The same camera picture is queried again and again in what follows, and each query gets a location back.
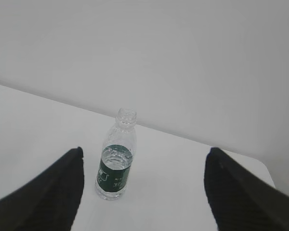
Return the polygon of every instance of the clear plastic bottle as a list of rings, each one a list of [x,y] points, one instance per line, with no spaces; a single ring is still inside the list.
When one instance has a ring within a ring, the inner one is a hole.
[[[121,108],[115,125],[103,143],[95,190],[105,200],[118,199],[125,192],[131,163],[136,153],[135,125],[136,112]]]

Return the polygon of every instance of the bottle neck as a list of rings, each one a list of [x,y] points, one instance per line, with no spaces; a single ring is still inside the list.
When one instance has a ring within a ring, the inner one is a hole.
[[[135,127],[135,124],[126,124],[116,119],[116,127],[124,131],[132,131]]]

